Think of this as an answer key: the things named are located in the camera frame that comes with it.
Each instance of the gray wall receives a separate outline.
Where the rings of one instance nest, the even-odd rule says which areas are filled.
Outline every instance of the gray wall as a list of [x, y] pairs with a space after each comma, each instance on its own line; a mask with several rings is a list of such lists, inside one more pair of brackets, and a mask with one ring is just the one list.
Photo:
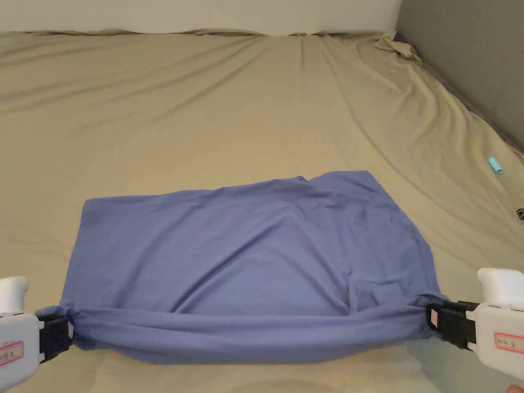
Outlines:
[[524, 0], [403, 0], [401, 37], [524, 149]]

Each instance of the red label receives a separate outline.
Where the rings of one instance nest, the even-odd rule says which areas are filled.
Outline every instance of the red label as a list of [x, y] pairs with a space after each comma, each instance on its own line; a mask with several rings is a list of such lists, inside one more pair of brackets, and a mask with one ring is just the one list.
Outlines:
[[524, 354], [524, 337], [495, 333], [495, 346], [500, 350]]
[[0, 367], [24, 357], [24, 342], [19, 341], [0, 348]]

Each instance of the crumpled sheet corner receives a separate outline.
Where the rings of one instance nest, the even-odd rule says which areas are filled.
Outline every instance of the crumpled sheet corner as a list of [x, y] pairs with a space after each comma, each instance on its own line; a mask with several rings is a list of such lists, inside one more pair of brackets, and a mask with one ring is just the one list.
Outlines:
[[385, 32], [375, 43], [374, 47], [388, 52], [396, 52], [401, 57], [422, 65], [422, 59], [418, 56], [415, 48], [406, 42], [395, 41], [395, 35], [397, 35], [397, 32], [394, 30]]

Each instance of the sticker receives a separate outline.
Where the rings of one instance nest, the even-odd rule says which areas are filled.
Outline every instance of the sticker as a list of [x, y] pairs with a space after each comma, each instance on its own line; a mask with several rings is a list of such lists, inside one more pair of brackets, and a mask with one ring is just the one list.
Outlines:
[[500, 350], [524, 354], [524, 337], [495, 333], [495, 346]]
[[24, 342], [19, 341], [0, 348], [0, 367], [24, 357]]
[[437, 327], [439, 321], [439, 314], [435, 310], [431, 310], [431, 323], [433, 326]]

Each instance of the bed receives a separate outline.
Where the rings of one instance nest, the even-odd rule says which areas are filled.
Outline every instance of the bed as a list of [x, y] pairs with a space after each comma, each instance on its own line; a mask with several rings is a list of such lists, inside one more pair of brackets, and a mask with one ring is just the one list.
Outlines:
[[[367, 170], [430, 244], [443, 293], [480, 301], [477, 269], [524, 266], [515, 214], [524, 159], [379, 40], [0, 35], [2, 276], [28, 278], [28, 310], [58, 303], [89, 198]], [[16, 391], [488, 392], [508, 383], [429, 340], [313, 365], [154, 366], [72, 348]]]

